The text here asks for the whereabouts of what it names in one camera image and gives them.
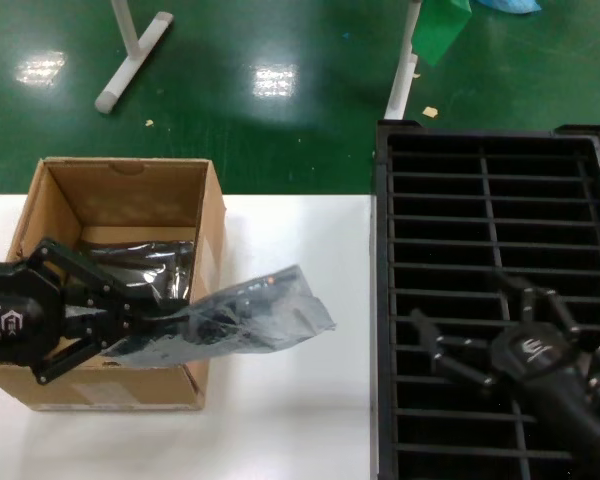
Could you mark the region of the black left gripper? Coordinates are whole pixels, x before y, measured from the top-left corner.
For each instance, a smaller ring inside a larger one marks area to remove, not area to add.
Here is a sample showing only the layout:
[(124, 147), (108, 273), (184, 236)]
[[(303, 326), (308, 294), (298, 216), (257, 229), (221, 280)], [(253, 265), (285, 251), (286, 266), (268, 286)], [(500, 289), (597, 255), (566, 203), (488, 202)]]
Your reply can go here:
[[(73, 282), (61, 285), (52, 266)], [(188, 307), (45, 238), (28, 261), (0, 262), (0, 364), (28, 367), (48, 385), (128, 334), (187, 323)]]

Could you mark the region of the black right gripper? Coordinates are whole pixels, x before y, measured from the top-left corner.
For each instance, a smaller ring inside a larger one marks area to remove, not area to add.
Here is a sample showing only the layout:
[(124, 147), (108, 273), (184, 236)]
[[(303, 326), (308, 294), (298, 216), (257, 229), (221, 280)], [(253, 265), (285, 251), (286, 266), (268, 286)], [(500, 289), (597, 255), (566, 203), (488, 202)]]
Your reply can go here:
[(580, 327), (571, 311), (554, 289), (522, 276), (498, 272), (497, 289), (506, 299), (510, 318), (522, 324), (502, 332), (492, 344), (444, 334), (420, 309), (410, 312), (431, 373), (492, 395), (495, 370), (564, 448), (600, 453), (600, 405), (577, 365), (572, 343)]

